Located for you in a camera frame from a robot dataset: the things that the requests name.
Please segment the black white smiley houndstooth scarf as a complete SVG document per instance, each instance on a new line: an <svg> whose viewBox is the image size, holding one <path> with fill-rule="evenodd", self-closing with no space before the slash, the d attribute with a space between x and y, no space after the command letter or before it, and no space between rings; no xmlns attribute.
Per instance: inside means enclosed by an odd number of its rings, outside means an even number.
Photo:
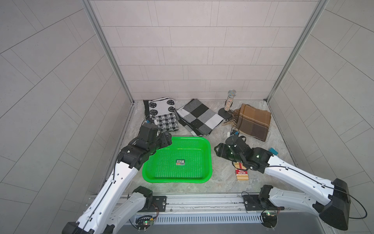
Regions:
<svg viewBox="0 0 374 234"><path fill-rule="evenodd" d="M162 97L155 100L144 100L143 104L145 106L146 119L156 124L161 132L179 130L174 99Z"/></svg>

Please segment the brown plaid fringed scarf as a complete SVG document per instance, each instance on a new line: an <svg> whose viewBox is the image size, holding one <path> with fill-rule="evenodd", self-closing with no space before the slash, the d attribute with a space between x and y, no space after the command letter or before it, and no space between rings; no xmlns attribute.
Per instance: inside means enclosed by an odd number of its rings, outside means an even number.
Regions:
<svg viewBox="0 0 374 234"><path fill-rule="evenodd" d="M225 124L231 124L240 133L252 136L263 142L266 141L270 128L271 113L257 109L248 104L232 112L232 116Z"/></svg>

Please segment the green plastic basket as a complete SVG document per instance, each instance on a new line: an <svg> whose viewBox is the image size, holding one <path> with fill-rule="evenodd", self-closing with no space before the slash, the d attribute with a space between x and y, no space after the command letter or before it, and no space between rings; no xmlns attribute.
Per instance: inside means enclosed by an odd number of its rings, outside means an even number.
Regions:
<svg viewBox="0 0 374 234"><path fill-rule="evenodd" d="M212 173L211 145L203 137L173 136L172 145L157 150L142 168L149 183L205 183Z"/></svg>

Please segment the grey black checkered scarf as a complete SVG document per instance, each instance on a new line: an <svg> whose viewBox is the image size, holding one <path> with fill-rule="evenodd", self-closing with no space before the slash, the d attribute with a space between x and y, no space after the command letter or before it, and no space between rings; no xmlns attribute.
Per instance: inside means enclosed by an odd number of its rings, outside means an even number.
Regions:
<svg viewBox="0 0 374 234"><path fill-rule="evenodd" d="M194 136L209 135L224 120L195 98L177 109L176 113L180 118L180 123Z"/></svg>

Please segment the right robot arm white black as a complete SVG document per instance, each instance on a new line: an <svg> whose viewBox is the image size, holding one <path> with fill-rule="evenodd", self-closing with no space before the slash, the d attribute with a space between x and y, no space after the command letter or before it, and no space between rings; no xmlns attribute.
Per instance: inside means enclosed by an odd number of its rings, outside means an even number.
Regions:
<svg viewBox="0 0 374 234"><path fill-rule="evenodd" d="M268 150L250 148L241 136L230 136L214 151L218 157L242 163L248 170L276 177L300 190L297 193L266 185L259 194L264 202L306 211L336 229L348 230L351 199L345 181L339 178L331 181L310 174Z"/></svg>

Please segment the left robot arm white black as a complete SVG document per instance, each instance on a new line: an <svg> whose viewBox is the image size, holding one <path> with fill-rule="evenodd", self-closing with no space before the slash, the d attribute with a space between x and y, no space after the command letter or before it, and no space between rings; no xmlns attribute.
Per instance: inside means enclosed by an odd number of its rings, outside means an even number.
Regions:
<svg viewBox="0 0 374 234"><path fill-rule="evenodd" d="M153 193L136 189L119 208L115 208L128 184L157 150L172 144L169 132L140 134L119 153L113 172L88 209L77 221L68 222L64 234L116 234L137 212L152 204Z"/></svg>

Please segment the basket label sticker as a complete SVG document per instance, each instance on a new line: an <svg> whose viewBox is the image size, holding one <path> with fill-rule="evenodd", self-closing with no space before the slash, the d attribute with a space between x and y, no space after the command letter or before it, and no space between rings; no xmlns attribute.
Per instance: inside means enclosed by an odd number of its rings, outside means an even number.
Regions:
<svg viewBox="0 0 374 234"><path fill-rule="evenodd" d="M176 165L177 166L184 166L184 165L186 165L186 161L185 160L177 160Z"/></svg>

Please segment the red playing card box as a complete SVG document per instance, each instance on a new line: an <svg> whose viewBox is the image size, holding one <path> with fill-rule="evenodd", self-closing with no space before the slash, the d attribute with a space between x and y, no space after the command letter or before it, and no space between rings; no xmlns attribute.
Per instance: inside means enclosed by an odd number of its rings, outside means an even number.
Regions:
<svg viewBox="0 0 374 234"><path fill-rule="evenodd" d="M248 169L245 168L241 163L234 162L233 166L235 168L235 174L238 181L248 181Z"/></svg>

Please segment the clear tube on black stand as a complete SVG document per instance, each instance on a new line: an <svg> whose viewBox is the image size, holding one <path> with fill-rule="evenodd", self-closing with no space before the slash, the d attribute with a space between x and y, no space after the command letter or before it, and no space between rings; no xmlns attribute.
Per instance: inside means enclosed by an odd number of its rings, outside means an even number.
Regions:
<svg viewBox="0 0 374 234"><path fill-rule="evenodd" d="M236 96L236 91L233 89L229 90L228 97L225 102L225 107L221 108L218 111L218 115L221 116L224 120L228 120L232 116L231 107L232 107L235 96Z"/></svg>

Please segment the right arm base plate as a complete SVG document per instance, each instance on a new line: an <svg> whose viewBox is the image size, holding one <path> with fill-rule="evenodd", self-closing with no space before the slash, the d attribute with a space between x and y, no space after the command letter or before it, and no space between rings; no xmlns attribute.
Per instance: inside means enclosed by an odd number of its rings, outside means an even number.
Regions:
<svg viewBox="0 0 374 234"><path fill-rule="evenodd" d="M284 207L275 206L269 199L260 198L259 195L242 195L246 211L283 211Z"/></svg>

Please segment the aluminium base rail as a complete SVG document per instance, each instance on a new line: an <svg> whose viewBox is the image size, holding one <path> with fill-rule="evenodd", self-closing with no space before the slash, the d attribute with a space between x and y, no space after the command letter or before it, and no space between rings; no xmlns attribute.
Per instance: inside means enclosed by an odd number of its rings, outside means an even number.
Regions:
<svg viewBox="0 0 374 234"><path fill-rule="evenodd" d="M167 196L165 212L162 214L208 214L208 213L260 213L246 211L242 195L259 195L258 193L154 193L153 196ZM306 193L286 191L273 188L267 195L262 193L260 198L269 199L275 206L285 210L297 210L318 215L313 208L316 200Z"/></svg>

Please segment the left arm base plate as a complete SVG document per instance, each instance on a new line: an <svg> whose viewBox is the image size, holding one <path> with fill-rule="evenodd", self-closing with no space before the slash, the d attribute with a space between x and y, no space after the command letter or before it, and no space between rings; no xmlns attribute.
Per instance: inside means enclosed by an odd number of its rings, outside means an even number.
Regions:
<svg viewBox="0 0 374 234"><path fill-rule="evenodd" d="M165 212L167 204L167 196L153 196L150 207L146 212Z"/></svg>

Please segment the left aluminium corner post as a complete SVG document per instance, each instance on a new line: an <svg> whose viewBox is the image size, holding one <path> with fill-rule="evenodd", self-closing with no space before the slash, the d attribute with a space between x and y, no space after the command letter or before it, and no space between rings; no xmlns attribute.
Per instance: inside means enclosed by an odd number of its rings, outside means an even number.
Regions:
<svg viewBox="0 0 374 234"><path fill-rule="evenodd" d="M125 93L126 93L126 95L128 96L128 98L131 102L131 105L134 105L135 101L134 101L134 99L131 95L131 92L130 92L130 90L129 90L129 88L128 88L125 80L124 80L124 77L123 77L123 75L122 75L122 73L119 69L119 66L116 62L113 51L112 51L112 49L110 48L110 46L107 42L107 39L106 39L106 37L104 35L104 32L102 30L102 27L100 26L100 23L99 23L96 15L94 13L94 10L93 10L93 7L92 7L90 1L81 0L80 2L81 2L82 6L83 6L83 9L84 9L85 13L87 14L87 17L88 17L96 35L97 35L97 37L98 37L98 40L99 40L107 58L108 58L108 61L111 65L111 67L114 70L114 73L116 74L117 78L119 79L119 82L121 83L122 87L124 88Z"/></svg>

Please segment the aluminium corner post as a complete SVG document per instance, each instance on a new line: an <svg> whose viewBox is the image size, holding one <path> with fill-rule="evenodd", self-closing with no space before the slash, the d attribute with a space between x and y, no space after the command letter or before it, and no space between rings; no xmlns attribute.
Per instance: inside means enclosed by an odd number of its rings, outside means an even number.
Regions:
<svg viewBox="0 0 374 234"><path fill-rule="evenodd" d="M326 5L328 4L329 0L320 0L317 2L315 9L313 10L309 20L307 21L297 43L295 44L291 54L289 55L285 65L283 66L273 88L271 89L268 97L264 99L268 104L272 100L275 92L279 88L282 80L287 75L289 69L291 68L292 64L294 63L296 57L300 53L301 49L303 48L307 38L309 37L310 33L312 32L313 28L315 27L316 23L318 22L320 16L322 15Z"/></svg>
<svg viewBox="0 0 374 234"><path fill-rule="evenodd" d="M122 75L122 73L119 69L119 66L116 62L113 51L112 51L112 49L110 48L110 46L107 42L107 39L106 39L106 37L104 35L104 32L102 30L102 27L100 26L100 23L99 23L96 15L94 13L94 10L93 10L93 7L92 7L90 1L81 0L80 2L81 2L82 6L83 6L83 9L84 9L85 13L87 14L87 17L88 17L96 35L97 35L97 37L98 37L98 40L99 40L107 58L108 58L108 61L111 65L111 67L114 70L114 73L116 74L117 78L119 79L119 82L121 83L122 87L124 88L125 93L126 93L126 95L128 96L128 98L131 102L131 105L134 105L135 101L134 101L134 99L131 95L131 92L130 92L130 90L129 90L129 88L128 88L125 80L124 80L124 77L123 77L123 75Z"/></svg>

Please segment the right aluminium corner post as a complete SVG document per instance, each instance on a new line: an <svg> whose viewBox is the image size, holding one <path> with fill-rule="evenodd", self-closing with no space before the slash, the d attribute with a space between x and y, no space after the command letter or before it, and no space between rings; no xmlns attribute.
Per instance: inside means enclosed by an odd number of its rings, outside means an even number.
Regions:
<svg viewBox="0 0 374 234"><path fill-rule="evenodd" d="M315 9L313 10L309 20L307 21L297 43L295 44L291 54L289 55L285 65L283 66L273 88L271 89L268 97L264 99L268 104L272 100L275 92L279 88L282 80L287 75L289 69L291 68L292 64L294 63L296 57L300 53L301 49L303 48L307 38L309 37L310 33L312 32L313 28L315 27L316 23L318 22L320 16L322 15L326 5L328 4L329 0L320 0L317 2Z"/></svg>

